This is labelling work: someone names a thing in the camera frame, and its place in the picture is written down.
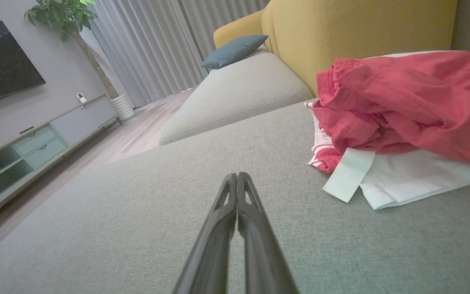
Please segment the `white plant pot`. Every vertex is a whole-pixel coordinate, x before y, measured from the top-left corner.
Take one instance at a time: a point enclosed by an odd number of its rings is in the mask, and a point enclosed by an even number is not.
[[[125,94],[120,95],[117,98],[112,99],[112,105],[119,115],[121,121],[125,121],[135,115],[132,105],[130,105]]]

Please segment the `red and white striped fabric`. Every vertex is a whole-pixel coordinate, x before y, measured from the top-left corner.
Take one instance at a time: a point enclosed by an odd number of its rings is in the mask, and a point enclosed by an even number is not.
[[[304,105],[310,109],[313,122],[315,123],[315,144],[311,151],[313,151],[313,158],[308,162],[309,165],[316,167],[319,171],[325,173],[332,173],[334,167],[338,165],[341,155],[335,150],[331,137],[320,128],[319,120],[313,113],[313,102],[306,102]]]

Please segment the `white security camera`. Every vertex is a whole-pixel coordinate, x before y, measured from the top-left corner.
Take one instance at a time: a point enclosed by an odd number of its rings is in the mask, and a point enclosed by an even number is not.
[[[77,93],[77,98],[79,98],[79,101],[81,103],[85,103],[87,101],[86,98],[84,98],[84,96],[82,95],[82,93]]]

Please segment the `plant stem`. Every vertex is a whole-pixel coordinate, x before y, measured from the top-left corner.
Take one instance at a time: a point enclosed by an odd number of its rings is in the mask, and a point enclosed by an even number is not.
[[[88,46],[86,46],[86,43],[82,39],[79,32],[73,31],[70,34],[77,41],[77,44],[79,45],[79,47],[81,47],[82,52],[84,52],[84,55],[86,55],[86,58],[88,58],[88,61],[90,61],[90,64],[92,65],[93,69],[95,69],[95,72],[97,73],[97,75],[101,79],[101,82],[103,82],[104,87],[106,88],[106,91],[110,95],[110,99],[114,99],[114,98],[119,97],[119,94],[117,93],[117,91],[113,87],[110,80],[108,80],[108,77],[106,76],[106,74],[104,74],[103,69],[101,69],[101,65],[99,65],[99,63],[97,62],[97,60],[93,56],[93,54],[90,51],[90,49],[88,48]]]

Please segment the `clothing label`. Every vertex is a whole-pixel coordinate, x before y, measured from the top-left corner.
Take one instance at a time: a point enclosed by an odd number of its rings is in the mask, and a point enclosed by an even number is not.
[[[347,148],[322,189],[348,203],[369,171],[374,158],[374,151]]]

